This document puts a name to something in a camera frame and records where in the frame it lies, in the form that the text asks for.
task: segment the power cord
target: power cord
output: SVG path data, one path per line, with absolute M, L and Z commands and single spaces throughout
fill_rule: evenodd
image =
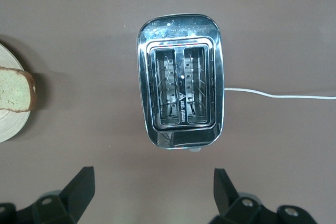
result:
M 275 94 L 267 94 L 261 91 L 253 90 L 253 89 L 241 89 L 241 88 L 224 88 L 225 91 L 240 91 L 240 92 L 248 92 L 263 95 L 265 97 L 271 98 L 300 98 L 300 99 L 321 99 L 321 100 L 336 100 L 336 97 L 321 97 L 316 95 L 275 95 Z

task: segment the wooden plate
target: wooden plate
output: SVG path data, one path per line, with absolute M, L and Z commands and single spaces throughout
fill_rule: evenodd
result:
M 0 44 L 0 66 L 23 69 L 20 62 L 7 48 Z M 0 110 L 0 143 L 15 136 L 26 124 L 30 112 L 14 113 Z

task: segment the gray tabletop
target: gray tabletop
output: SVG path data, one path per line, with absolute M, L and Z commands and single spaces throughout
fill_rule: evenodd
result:
M 136 38 L 156 16 L 201 13 L 222 32 L 225 86 L 336 95 L 336 0 L 0 0 L 0 42 L 36 79 L 38 106 L 0 143 L 0 202 L 18 209 L 94 166 L 79 223 L 208 223 L 213 170 L 275 211 L 336 218 L 336 101 L 226 92 L 224 130 L 198 153 L 148 139 Z

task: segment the round plate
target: round plate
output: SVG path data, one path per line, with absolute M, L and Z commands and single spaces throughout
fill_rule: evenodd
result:
M 14 55 L 12 55 L 12 53 L 1 44 L 0 66 L 24 70 Z M 26 124 L 29 114 L 29 111 L 14 113 L 8 110 L 0 110 L 0 143 L 15 136 Z

